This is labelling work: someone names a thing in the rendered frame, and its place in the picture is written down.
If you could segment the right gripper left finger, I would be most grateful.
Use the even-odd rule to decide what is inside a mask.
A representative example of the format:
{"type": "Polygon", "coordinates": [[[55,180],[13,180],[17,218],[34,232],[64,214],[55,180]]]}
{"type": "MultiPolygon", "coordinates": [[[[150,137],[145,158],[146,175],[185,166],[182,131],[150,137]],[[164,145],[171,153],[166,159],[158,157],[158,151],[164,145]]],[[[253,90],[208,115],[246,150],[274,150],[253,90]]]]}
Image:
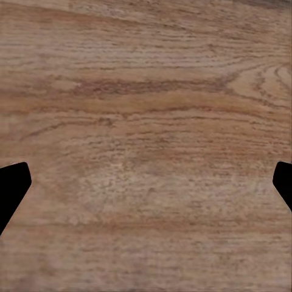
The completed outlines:
{"type": "Polygon", "coordinates": [[[0,169],[0,235],[32,184],[27,162],[0,169]]]}

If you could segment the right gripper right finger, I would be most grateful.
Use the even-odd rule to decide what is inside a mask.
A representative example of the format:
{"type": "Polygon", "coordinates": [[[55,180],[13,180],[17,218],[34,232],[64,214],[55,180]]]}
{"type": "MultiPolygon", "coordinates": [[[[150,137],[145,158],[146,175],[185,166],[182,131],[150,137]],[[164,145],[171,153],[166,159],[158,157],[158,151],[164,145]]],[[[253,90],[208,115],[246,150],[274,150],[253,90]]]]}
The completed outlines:
{"type": "Polygon", "coordinates": [[[292,210],[292,164],[281,161],[277,163],[273,184],[292,210]]]}

